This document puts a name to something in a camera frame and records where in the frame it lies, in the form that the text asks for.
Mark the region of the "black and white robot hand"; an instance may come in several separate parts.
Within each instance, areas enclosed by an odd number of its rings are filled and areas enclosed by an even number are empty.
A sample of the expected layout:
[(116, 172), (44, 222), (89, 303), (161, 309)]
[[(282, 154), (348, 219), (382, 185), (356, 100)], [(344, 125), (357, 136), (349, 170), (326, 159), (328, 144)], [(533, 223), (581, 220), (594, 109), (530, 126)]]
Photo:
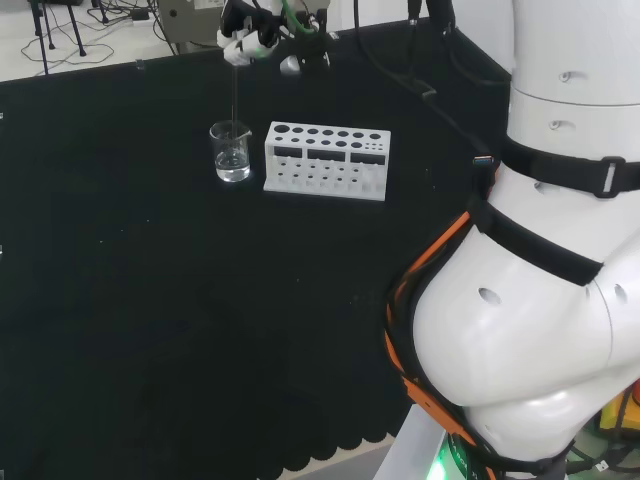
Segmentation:
[(233, 67), (268, 58), (279, 44), (281, 5), (259, 1), (225, 1), (217, 31), (217, 45)]

